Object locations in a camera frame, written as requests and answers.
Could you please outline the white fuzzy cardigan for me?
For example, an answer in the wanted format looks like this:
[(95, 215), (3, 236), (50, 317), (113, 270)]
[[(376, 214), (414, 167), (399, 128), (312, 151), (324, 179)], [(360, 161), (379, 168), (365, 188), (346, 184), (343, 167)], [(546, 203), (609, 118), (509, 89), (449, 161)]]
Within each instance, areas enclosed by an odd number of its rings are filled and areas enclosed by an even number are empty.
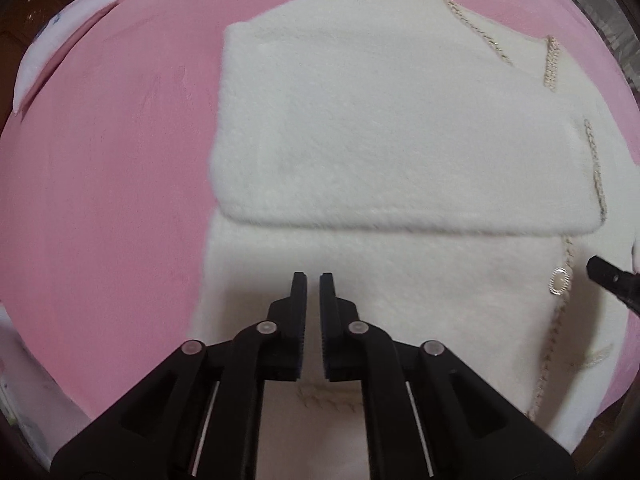
[(322, 374), (318, 278), (436, 339), (563, 448), (600, 412), (639, 265), (639, 169), (559, 41), (454, 0), (292, 0), (224, 31), (192, 333), (231, 338), (303, 272), (302, 377), (265, 393), (262, 479), (364, 479), (360, 391)]

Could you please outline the beige lace-covered furniture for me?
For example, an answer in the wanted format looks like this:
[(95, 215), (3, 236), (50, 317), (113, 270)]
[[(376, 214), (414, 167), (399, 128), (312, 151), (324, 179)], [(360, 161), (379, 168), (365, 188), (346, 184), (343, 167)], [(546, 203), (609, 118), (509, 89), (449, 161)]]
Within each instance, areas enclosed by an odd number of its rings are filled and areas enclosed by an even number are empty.
[(639, 3), (634, 0), (572, 0), (615, 58), (639, 99)]

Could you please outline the small white printed pillow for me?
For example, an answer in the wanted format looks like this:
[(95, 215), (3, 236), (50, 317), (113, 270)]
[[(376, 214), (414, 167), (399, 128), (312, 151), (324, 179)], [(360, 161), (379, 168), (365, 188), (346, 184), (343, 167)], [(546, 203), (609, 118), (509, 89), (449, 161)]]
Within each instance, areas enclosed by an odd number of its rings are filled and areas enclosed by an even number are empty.
[(117, 3), (74, 0), (44, 25), (18, 66), (12, 102), (15, 115), (29, 104), (70, 49)]

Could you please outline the colourful printed box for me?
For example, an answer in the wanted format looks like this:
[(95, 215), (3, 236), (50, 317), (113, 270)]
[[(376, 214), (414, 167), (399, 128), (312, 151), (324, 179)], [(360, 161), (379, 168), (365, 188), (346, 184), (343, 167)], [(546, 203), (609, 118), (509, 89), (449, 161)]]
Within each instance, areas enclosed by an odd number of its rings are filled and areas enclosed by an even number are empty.
[(1, 413), (44, 466), (90, 422), (27, 349), (6, 310), (1, 311)]

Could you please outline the pink plush bed blanket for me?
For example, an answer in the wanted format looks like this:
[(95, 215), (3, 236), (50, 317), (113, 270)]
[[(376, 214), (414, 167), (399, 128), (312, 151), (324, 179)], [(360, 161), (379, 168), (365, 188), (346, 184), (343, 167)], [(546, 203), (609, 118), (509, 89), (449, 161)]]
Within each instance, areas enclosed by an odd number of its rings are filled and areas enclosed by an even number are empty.
[[(1, 299), (89, 416), (188, 330), (214, 206), (222, 32), (287, 1), (119, 0), (6, 122)], [(638, 151), (638, 106), (570, 0), (457, 2), (524, 34), (557, 36)]]

